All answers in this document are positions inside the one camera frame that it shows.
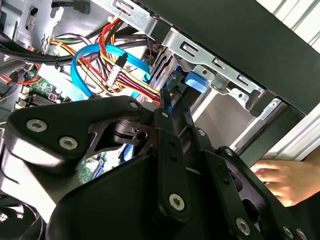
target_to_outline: red wire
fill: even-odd
[[[118,18],[117,20],[115,20],[113,23],[105,26],[102,30],[102,33],[101,33],[101,36],[100,36],[100,39],[99,39],[99,45],[100,45],[100,48],[101,48],[101,51],[107,55],[107,51],[106,51],[106,42],[105,42],[105,37],[106,37],[106,33],[109,32],[111,30],[111,28],[117,23],[119,22],[120,19]]]

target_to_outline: wire bundle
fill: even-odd
[[[137,32],[137,30],[132,27],[125,27],[124,29],[119,30],[122,24],[123,21],[115,17],[111,23],[107,23],[86,37],[74,33],[66,33],[56,36],[50,44],[64,49],[70,56],[43,55],[41,53],[34,52],[34,48],[32,47],[25,49],[13,42],[0,31],[0,53],[4,53],[28,63],[43,63],[46,65],[55,65],[56,67],[71,64],[71,78],[73,83],[88,97],[92,96],[93,93],[87,87],[86,79],[83,80],[80,77],[77,70],[78,66],[80,66],[85,72],[86,77],[89,77],[101,89],[101,93],[119,93],[124,88],[130,88],[159,104],[159,91],[151,88],[123,68],[117,75],[117,79],[114,84],[107,84],[108,76],[117,61],[117,57],[126,53],[121,48],[125,49],[137,46],[146,46],[148,43],[146,35],[132,35]],[[97,37],[95,42],[98,44],[92,44],[90,41],[90,39],[94,37]],[[117,39],[119,41],[129,40],[130,42],[120,44],[116,47],[115,44]],[[78,52],[70,47],[72,44],[79,43],[84,43],[87,46],[80,49]],[[136,69],[144,71],[145,79],[150,79],[149,66],[130,54],[128,54],[128,56],[127,62],[135,66]],[[11,81],[7,76],[2,76],[1,79],[7,83]],[[19,80],[17,83],[31,85],[38,83],[39,81],[41,81],[41,78],[35,77],[28,81]]]
[[[131,88],[145,97],[153,100],[156,103],[159,103],[159,92],[149,87],[144,82],[140,81],[136,77],[134,77],[130,72],[122,69],[120,74],[117,76],[117,80],[115,84],[110,86],[107,84],[107,79],[110,72],[115,65],[115,61],[117,60],[116,56],[121,56],[125,53],[123,49],[120,49],[115,44],[115,32],[121,27],[122,21],[118,18],[114,19],[114,21],[110,24],[107,24],[103,27],[99,38],[96,42],[99,44],[92,44],[80,49],[78,52],[72,51],[69,46],[64,43],[58,42],[61,38],[56,38],[55,41],[52,42],[54,45],[59,45],[65,50],[68,49],[68,52],[74,56],[72,65],[71,65],[71,77],[73,83],[80,88],[88,97],[91,97],[93,93],[87,87],[85,81],[81,78],[79,72],[77,71],[77,63],[81,65],[81,68],[88,73],[90,78],[95,79],[94,82],[106,92],[120,92],[123,88]],[[75,36],[71,42],[78,43],[76,38],[79,39],[79,36]],[[95,69],[91,65],[91,60],[94,54],[97,54],[97,62],[98,62],[98,70]],[[138,65],[140,69],[142,69],[146,73],[146,77],[150,78],[150,70],[147,64],[142,62],[140,59],[129,54],[128,62],[134,63],[133,65]],[[96,73],[96,76],[93,76],[91,70]]]

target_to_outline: metal frame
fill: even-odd
[[[9,16],[4,33],[17,42],[46,53],[54,27],[64,13],[64,8],[59,7],[51,17],[51,4],[51,0],[4,0],[2,11]],[[30,16],[31,7],[38,9],[36,17]],[[28,21],[34,22],[32,31],[26,29]]]

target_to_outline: metal bracket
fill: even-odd
[[[152,16],[151,12],[131,0],[92,0],[92,2],[106,11],[119,16],[120,19],[137,30],[144,32],[149,37],[158,22],[158,20]],[[194,43],[173,27],[168,32],[162,45],[168,47],[173,53],[192,64],[205,65],[218,72],[248,93],[257,90],[263,94],[265,91],[262,87],[241,75],[238,71]]]
[[[15,41],[19,41],[37,50],[46,53],[49,47],[50,38],[55,25],[61,20],[64,8],[59,7],[54,17],[51,18],[51,1],[44,0],[27,0],[21,9],[22,15],[18,25]],[[31,7],[38,9],[34,27],[32,31],[26,29],[27,22],[30,20]]]
[[[248,93],[252,93],[253,90],[257,90],[262,94],[265,91],[262,87],[241,75],[238,71],[234,70],[216,56],[188,39],[173,27],[162,44],[190,63],[205,65],[215,70]]]
[[[150,36],[158,20],[137,3],[130,0],[91,0],[101,8]]]

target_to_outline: green circuit board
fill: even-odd
[[[54,89],[56,89],[55,86],[53,86],[52,84],[50,84],[48,81],[46,80],[42,80],[36,84],[30,85],[30,89],[37,92],[38,94],[42,95],[42,96],[46,96],[49,97],[49,95],[51,93],[53,93]]]

